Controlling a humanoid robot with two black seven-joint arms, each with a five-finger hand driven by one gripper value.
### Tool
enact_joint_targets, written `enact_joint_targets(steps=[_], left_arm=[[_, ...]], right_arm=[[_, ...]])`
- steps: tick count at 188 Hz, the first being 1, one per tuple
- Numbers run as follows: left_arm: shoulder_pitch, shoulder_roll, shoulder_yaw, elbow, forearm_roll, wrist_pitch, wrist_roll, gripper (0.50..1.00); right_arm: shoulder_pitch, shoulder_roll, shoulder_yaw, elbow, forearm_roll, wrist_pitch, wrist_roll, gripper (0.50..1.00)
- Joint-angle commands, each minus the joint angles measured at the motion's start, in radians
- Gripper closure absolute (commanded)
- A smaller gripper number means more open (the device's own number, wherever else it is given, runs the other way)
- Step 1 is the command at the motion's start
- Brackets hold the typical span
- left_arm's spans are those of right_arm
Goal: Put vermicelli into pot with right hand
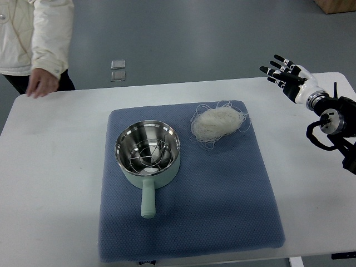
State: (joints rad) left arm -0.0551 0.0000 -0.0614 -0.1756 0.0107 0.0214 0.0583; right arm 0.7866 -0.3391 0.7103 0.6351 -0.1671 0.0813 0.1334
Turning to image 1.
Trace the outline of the white jacket sleeve forearm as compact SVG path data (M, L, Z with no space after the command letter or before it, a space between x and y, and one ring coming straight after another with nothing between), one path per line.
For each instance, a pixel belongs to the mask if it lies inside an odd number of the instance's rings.
M72 1L30 1L33 5L32 68L57 79L68 69L74 4Z

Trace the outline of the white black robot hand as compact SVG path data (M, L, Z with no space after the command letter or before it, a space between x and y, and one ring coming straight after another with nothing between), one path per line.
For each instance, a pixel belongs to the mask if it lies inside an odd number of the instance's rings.
M294 103L304 104L310 110L319 97L328 97L328 93L318 86L318 81L303 66L280 55L270 61L271 67L261 66L259 70L268 75L267 80L280 87L284 95Z

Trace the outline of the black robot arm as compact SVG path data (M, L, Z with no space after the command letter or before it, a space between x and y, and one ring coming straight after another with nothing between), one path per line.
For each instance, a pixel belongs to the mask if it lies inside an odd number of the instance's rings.
M334 83L333 97L318 91L308 97L306 106L319 116L319 120L306 128L306 137L316 147L325 151L339 150L344 156L343 168L355 174L355 144L347 138L355 137L355 101L338 96L337 83ZM332 142L332 146L321 143L313 130L319 127Z

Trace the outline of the person's bare hand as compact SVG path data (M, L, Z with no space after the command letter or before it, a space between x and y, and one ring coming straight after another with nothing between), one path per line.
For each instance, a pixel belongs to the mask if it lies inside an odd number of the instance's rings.
M29 82L26 89L28 97L44 97L59 88L60 81L50 72L42 68L34 68L29 76Z

